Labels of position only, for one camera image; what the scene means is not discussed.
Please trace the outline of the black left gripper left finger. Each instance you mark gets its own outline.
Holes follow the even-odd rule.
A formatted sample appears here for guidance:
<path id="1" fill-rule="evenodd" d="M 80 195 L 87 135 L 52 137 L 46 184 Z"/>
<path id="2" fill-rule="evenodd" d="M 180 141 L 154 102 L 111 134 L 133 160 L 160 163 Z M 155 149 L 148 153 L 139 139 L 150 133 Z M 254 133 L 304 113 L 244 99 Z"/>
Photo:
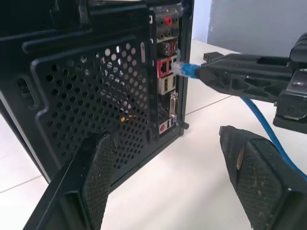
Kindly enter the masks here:
<path id="1" fill-rule="evenodd" d="M 100 230 L 111 171 L 111 133 L 93 133 L 54 176 L 23 230 Z"/>

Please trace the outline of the black computer tower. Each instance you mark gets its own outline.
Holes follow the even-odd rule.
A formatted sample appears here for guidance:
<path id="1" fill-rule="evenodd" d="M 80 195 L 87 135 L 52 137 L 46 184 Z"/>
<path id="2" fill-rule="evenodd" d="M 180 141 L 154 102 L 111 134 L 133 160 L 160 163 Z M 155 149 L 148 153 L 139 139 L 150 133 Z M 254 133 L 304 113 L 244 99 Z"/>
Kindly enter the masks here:
<path id="1" fill-rule="evenodd" d="M 188 128 L 194 0 L 0 0 L 0 113 L 50 182 L 113 129 L 112 188 Z"/>

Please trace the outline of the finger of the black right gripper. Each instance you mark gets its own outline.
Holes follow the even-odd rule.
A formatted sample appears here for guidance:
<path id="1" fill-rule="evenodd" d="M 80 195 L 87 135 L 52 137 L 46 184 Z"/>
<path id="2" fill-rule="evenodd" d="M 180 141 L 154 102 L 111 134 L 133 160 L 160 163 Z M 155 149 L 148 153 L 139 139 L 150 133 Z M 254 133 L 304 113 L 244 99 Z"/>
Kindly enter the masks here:
<path id="1" fill-rule="evenodd" d="M 257 64 L 264 65 L 277 65 L 277 66 L 288 66 L 290 63 L 290 59 L 287 57 L 271 57 L 271 56 L 256 56 L 256 55 L 243 55 L 243 54 L 221 54 L 219 59 L 226 58 L 231 60 L 239 60 L 239 61 L 250 61 L 255 62 Z"/>
<path id="2" fill-rule="evenodd" d="M 215 91 L 258 101 L 276 101 L 292 74 L 286 66 L 247 63 L 207 63 L 198 69 L 198 78 Z"/>

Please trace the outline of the grey partition panel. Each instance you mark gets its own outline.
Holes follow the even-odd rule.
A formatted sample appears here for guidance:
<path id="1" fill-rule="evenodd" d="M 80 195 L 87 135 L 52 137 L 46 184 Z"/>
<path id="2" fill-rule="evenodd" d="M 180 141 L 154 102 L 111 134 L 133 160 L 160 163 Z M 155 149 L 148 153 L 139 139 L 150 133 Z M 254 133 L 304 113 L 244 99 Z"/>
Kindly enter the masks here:
<path id="1" fill-rule="evenodd" d="M 208 43 L 244 54 L 288 56 L 307 32 L 307 0 L 212 0 Z"/>

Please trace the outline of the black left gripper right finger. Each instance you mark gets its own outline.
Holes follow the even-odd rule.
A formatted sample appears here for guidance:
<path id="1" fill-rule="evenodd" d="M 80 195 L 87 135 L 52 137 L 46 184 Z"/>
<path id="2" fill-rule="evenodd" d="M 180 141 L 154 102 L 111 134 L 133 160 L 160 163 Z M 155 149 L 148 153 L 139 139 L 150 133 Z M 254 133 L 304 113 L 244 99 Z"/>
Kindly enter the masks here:
<path id="1" fill-rule="evenodd" d="M 220 127 L 230 182 L 253 230 L 307 230 L 307 179 L 266 138 Z"/>

